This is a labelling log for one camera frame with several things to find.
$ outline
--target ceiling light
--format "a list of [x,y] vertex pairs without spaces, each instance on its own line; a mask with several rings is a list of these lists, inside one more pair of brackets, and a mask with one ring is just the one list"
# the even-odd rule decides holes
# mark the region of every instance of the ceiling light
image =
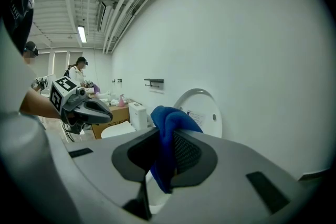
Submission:
[[85,31],[83,26],[78,26],[78,33],[83,43],[86,43]]

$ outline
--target towel rack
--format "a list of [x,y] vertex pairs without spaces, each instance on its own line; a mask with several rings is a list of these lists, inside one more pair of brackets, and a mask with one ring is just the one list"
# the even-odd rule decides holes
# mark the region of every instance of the towel rack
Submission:
[[152,83],[163,83],[164,82],[163,79],[143,79],[143,80],[149,81],[149,84],[145,84],[145,86],[157,87],[157,88],[159,88],[160,86],[152,85]]

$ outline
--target black slot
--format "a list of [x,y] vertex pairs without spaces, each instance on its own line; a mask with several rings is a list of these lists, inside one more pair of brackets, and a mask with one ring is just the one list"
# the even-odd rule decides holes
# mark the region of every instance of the black slot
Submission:
[[71,158],[76,158],[76,157],[80,157],[86,154],[89,154],[93,152],[91,149],[89,149],[88,147],[86,148],[82,148],[81,150],[77,150],[77,151],[70,151],[69,155]]
[[250,173],[246,177],[272,214],[289,204],[289,200],[262,172]]

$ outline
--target backpack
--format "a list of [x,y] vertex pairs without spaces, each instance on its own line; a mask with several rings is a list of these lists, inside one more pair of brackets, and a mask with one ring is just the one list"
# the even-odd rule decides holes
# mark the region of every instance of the backpack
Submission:
[[69,70],[70,70],[71,68],[73,68],[73,67],[69,67],[68,70],[65,71],[65,73],[64,73],[63,76],[70,78],[70,77],[69,77]]

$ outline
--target black cap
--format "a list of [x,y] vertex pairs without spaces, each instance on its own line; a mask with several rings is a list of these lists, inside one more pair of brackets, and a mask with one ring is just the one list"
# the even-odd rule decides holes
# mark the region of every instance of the black cap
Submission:
[[30,50],[34,53],[34,55],[38,56],[38,49],[34,42],[28,41],[25,45],[25,51]]
[[85,59],[83,56],[79,57],[79,58],[77,59],[77,62],[85,62],[85,65],[86,65],[86,66],[89,65],[89,63],[86,62],[86,59]]

